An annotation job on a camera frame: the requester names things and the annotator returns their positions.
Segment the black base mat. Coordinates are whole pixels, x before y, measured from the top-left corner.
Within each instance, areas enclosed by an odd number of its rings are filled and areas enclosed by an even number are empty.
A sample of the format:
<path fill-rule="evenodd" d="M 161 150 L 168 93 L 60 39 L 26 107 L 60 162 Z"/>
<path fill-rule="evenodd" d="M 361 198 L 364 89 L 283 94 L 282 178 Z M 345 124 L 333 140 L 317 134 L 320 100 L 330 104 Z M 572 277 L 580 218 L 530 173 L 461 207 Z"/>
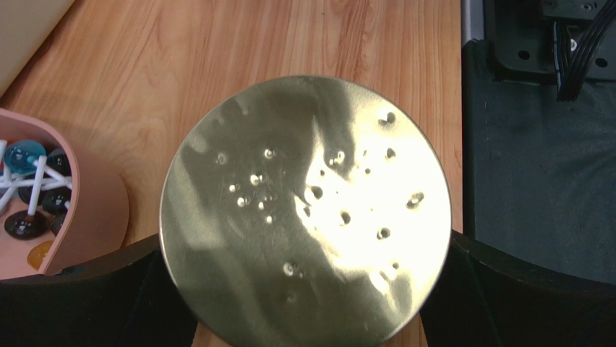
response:
<path fill-rule="evenodd" d="M 463 207 L 477 240 L 615 282 L 615 3 L 463 3 Z"/>

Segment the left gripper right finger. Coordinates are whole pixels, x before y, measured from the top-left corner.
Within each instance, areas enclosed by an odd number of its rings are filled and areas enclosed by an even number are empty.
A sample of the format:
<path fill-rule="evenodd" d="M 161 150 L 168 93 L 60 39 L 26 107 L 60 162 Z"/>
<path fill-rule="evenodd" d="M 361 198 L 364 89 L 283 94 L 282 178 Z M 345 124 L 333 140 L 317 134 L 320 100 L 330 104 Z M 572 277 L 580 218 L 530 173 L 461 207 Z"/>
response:
<path fill-rule="evenodd" d="M 429 346 L 614 346 L 615 286 L 540 267 L 453 231 L 420 311 Z"/>

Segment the gold round lid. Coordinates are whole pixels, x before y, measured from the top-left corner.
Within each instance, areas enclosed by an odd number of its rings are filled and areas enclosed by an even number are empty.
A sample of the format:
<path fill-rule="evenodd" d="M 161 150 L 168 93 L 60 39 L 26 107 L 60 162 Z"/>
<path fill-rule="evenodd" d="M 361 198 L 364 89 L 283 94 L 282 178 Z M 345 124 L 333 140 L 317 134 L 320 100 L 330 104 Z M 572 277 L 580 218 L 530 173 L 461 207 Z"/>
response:
<path fill-rule="evenodd" d="M 396 104 L 324 76 L 216 106 L 163 185 L 161 250 L 232 346 L 378 346 L 415 318 L 448 253 L 448 183 Z"/>

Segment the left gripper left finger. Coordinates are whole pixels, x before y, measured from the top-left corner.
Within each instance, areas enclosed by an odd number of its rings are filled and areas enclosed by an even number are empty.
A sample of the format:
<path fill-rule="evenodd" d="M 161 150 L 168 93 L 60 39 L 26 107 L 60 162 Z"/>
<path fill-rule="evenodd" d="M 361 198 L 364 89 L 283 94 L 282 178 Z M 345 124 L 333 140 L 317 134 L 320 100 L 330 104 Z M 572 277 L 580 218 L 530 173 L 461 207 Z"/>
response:
<path fill-rule="evenodd" d="M 190 346 L 196 328 L 156 235 L 53 276 L 1 281 L 2 346 Z"/>

